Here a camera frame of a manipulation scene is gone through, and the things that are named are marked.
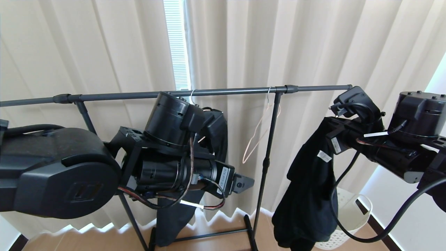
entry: black garment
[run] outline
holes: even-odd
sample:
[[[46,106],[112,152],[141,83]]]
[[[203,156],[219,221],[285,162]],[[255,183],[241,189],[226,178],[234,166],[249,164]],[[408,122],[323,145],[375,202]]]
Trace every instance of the black garment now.
[[[274,237],[281,247],[310,251],[315,242],[324,242],[336,229],[331,215],[330,192],[335,184],[333,160],[317,157],[319,151],[333,158],[325,135],[331,130],[326,118],[299,150],[288,170],[291,181],[273,215]],[[338,211],[337,194],[333,198]]]
[[[211,111],[206,111],[205,115],[206,118],[209,116],[220,116],[223,115],[222,112],[211,109],[209,107],[205,107],[203,109],[209,109]],[[227,154],[227,124],[226,123],[220,123],[221,127],[219,127],[214,135],[212,137],[206,137],[205,140],[202,141],[202,143],[197,144],[197,141],[201,139],[201,136],[197,137],[195,139],[195,147],[194,149],[199,150],[205,150],[212,149],[212,151],[215,154],[215,159],[221,162],[226,161],[226,154]],[[197,191],[188,191],[186,195],[184,196],[183,200],[193,202],[193,203],[200,203],[201,198],[204,195],[203,190],[197,190]],[[178,198],[178,193],[163,193],[167,196],[171,196],[174,198]],[[167,199],[158,199],[159,205],[168,205],[172,203],[172,201]],[[183,205],[183,204],[175,204],[168,208],[159,209],[157,211],[157,228],[156,228],[156,235],[155,235],[155,242],[156,245],[159,247],[165,247],[170,245],[177,235],[180,233],[181,229],[183,229],[187,223],[190,221],[190,219],[194,216],[195,213],[195,207]]]

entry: wooden floor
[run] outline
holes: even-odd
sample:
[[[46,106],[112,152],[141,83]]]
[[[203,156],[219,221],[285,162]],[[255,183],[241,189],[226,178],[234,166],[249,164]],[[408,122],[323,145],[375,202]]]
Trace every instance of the wooden floor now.
[[[262,212],[259,216],[259,228],[256,234],[256,242],[260,251],[289,250],[277,246],[273,235],[271,217]],[[179,238],[198,234],[212,233],[216,231],[233,230],[243,228],[243,214],[236,212],[232,218],[218,214],[208,225],[204,217],[196,214],[196,223],[188,225],[179,234]],[[143,236],[148,242],[151,227],[143,228]],[[376,235],[369,225],[364,226],[356,233],[362,238]],[[24,251],[97,251],[97,250],[143,250],[136,233],[131,227],[123,227],[121,230],[110,228],[101,231],[94,227],[80,233],[76,229],[70,229],[57,234],[41,234],[26,244]],[[184,242],[172,243],[168,247],[157,247],[156,251],[248,251],[250,250],[248,235],[246,232],[221,235],[211,238],[196,239]],[[353,240],[347,241],[337,251],[386,251],[388,248],[383,242],[365,244]]]

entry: white wall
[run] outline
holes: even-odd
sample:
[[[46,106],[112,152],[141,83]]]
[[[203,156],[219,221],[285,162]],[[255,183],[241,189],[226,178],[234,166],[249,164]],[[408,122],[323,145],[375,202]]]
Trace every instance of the white wall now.
[[[446,55],[426,91],[446,94]],[[441,135],[446,136],[446,127]],[[375,218],[382,226],[387,226],[416,190],[416,184],[408,184],[387,169],[378,167],[361,193],[371,199]],[[437,207],[429,195],[424,194],[409,207],[390,235],[405,251],[425,251],[446,250],[445,233],[446,213]]]
[[[0,251],[8,251],[20,233],[0,215]]]

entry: garment rack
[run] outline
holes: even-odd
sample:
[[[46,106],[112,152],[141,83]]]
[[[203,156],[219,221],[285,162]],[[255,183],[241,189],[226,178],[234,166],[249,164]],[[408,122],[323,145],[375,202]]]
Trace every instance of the garment rack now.
[[[320,86],[296,86],[296,85],[285,85],[277,87],[258,87],[258,88],[229,88],[229,89],[207,89],[207,90],[193,90],[193,91],[168,91],[173,96],[219,96],[219,95],[236,95],[236,94],[260,94],[260,93],[275,93],[274,97],[274,107],[273,107],[273,117],[271,120],[271,126],[269,129],[268,144],[266,147],[266,154],[262,164],[262,178],[260,181],[259,197],[257,200],[256,215],[254,219],[254,225],[251,226],[249,216],[246,214],[244,216],[245,228],[236,229],[231,231],[217,232],[211,234],[203,234],[197,236],[190,236],[185,238],[178,238],[174,242],[193,240],[199,238],[208,238],[223,234],[233,234],[239,232],[247,232],[249,243],[251,245],[251,250],[258,251],[256,244],[256,230],[259,221],[259,212],[262,202],[263,190],[265,187],[266,175],[269,168],[269,156],[271,154],[271,146],[273,143],[274,129],[276,127],[277,112],[279,104],[281,101],[281,96],[283,94],[290,94],[296,92],[312,92],[312,91],[335,91],[335,90],[348,90],[352,88],[352,85],[320,85]],[[33,98],[24,100],[10,100],[10,101],[0,101],[0,107],[7,106],[18,106],[18,105],[37,105],[37,104],[76,104],[79,112],[81,113],[88,130],[96,134],[95,127],[91,122],[90,116],[88,115],[87,108],[84,104],[86,101],[100,101],[100,100],[128,100],[128,99],[148,99],[156,98],[159,92],[128,92],[128,93],[107,93],[107,94],[60,94],[53,97],[47,98]],[[152,228],[149,243],[146,244],[141,230],[133,216],[132,211],[122,193],[118,194],[121,203],[125,209],[125,212],[130,219],[130,222],[135,228],[136,234],[141,242],[142,247],[145,251],[155,250],[155,233],[156,227]]]

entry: clothing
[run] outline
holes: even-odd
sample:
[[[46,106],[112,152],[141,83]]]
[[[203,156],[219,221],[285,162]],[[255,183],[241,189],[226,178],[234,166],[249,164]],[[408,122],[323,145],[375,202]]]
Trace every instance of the clothing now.
[[[330,210],[330,193],[335,184],[333,152],[325,135],[331,131],[327,118],[299,150],[287,178],[291,181],[273,215],[274,237],[281,247],[310,251],[316,242],[330,239],[336,221]],[[332,159],[318,157],[319,151]],[[337,193],[333,197],[338,211]]]
[[[194,149],[196,152],[214,152],[216,160],[225,162],[227,154],[226,119],[224,118],[223,113],[218,110],[211,109],[209,107],[205,107],[203,109],[210,110],[205,112],[205,128],[207,130],[206,133],[203,133],[203,135],[205,135],[206,138],[205,140],[201,141],[200,144],[198,144],[198,140],[200,140],[202,137],[197,136],[194,143]],[[203,190],[188,191],[183,200],[198,204],[200,203],[204,193],[205,191]],[[179,193],[163,194],[175,198],[179,197]],[[158,199],[158,205],[163,206],[170,203],[172,203],[170,200]],[[156,245],[159,247],[170,245],[180,233],[181,229],[183,229],[191,220],[194,213],[195,207],[179,203],[168,208],[159,209],[157,211],[157,228],[155,235]]]

